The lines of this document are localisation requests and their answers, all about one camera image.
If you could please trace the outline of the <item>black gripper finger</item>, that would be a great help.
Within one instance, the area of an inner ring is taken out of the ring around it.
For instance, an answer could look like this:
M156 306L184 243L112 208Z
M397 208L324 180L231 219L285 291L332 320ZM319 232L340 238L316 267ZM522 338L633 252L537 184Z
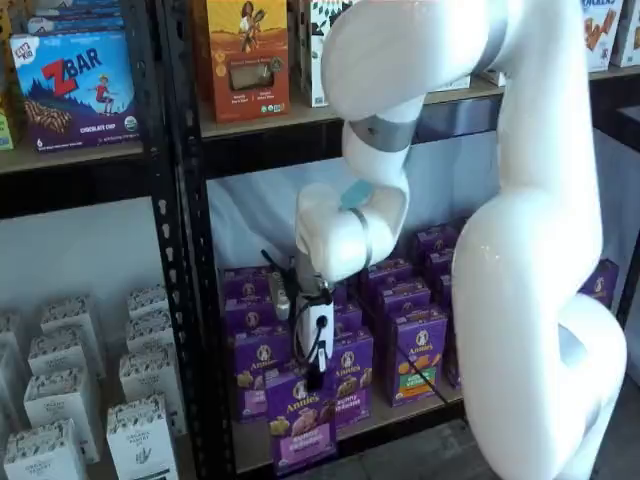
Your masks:
M308 390L319 390L323 387L326 374L326 351L318 348L312 361L308 363L306 385Z

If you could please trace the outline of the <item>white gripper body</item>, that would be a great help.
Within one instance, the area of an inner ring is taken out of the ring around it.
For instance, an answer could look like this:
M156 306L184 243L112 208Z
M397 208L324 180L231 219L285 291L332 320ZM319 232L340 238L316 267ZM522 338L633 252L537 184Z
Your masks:
M296 303L296 358L308 365L316 350L326 351L326 368L333 354L334 305L330 297L299 295Z

